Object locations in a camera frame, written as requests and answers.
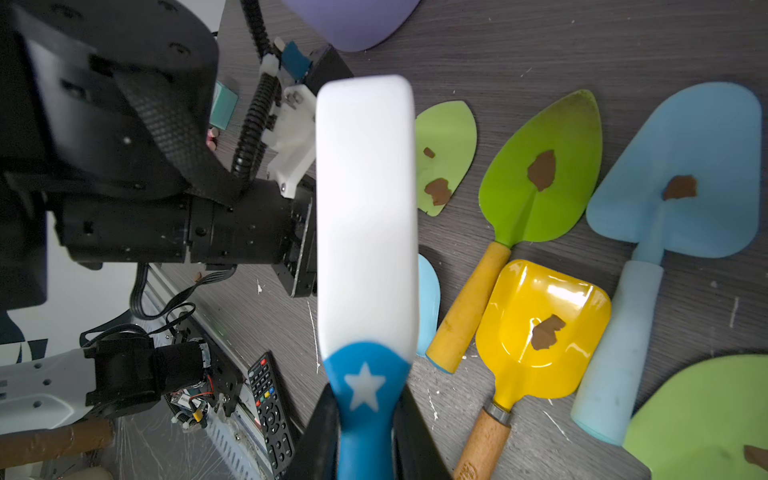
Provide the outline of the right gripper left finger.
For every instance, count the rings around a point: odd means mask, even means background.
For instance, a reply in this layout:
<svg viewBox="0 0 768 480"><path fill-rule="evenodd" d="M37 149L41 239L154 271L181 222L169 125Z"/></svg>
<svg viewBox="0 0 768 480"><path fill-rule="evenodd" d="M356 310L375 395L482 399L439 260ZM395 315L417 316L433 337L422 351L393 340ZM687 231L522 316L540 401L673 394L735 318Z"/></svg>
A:
<svg viewBox="0 0 768 480"><path fill-rule="evenodd" d="M327 384L298 442L284 479L335 479L339 439L340 410L331 385Z"/></svg>

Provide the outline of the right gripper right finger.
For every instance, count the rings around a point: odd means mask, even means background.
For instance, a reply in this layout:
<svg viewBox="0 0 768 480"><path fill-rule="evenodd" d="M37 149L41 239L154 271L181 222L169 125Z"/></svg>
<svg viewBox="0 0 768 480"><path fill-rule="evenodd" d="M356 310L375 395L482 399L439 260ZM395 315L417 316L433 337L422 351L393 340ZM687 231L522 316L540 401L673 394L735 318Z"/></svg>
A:
<svg viewBox="0 0 768 480"><path fill-rule="evenodd" d="M396 479L452 479L408 386L395 407L393 435Z"/></svg>

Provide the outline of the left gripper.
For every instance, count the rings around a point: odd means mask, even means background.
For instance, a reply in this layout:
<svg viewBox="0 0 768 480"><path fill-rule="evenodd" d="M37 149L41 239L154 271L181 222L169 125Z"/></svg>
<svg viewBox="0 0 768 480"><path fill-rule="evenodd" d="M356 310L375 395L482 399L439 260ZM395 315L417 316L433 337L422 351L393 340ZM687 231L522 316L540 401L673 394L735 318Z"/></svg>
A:
<svg viewBox="0 0 768 480"><path fill-rule="evenodd" d="M315 181L294 198L255 180L232 207L181 194L158 201L66 195L54 215L60 244L77 263L202 263L271 266L291 297L316 291Z"/></svg>

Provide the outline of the white blue cleaning brush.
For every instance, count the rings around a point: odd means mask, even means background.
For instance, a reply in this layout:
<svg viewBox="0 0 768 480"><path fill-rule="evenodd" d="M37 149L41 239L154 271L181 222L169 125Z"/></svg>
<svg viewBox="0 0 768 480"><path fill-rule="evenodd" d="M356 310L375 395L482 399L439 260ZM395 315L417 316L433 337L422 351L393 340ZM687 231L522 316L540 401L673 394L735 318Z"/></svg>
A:
<svg viewBox="0 0 768 480"><path fill-rule="evenodd" d="M419 324L414 120L398 75L333 81L317 99L317 334L340 479L395 475L393 415Z"/></svg>

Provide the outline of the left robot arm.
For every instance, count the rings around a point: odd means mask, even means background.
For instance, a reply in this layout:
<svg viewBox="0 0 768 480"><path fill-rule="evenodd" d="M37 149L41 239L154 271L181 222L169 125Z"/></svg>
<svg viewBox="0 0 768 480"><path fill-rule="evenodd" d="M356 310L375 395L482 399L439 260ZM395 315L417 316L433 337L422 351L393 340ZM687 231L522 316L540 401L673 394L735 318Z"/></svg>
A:
<svg viewBox="0 0 768 480"><path fill-rule="evenodd" d="M314 184L280 179L303 128L260 4L241 8L260 77L225 167L206 144L218 43L184 5L2 3L3 310L46 301L48 218L76 263L137 264L137 321L153 263L203 263L207 283L270 264L291 296L315 292Z"/></svg>

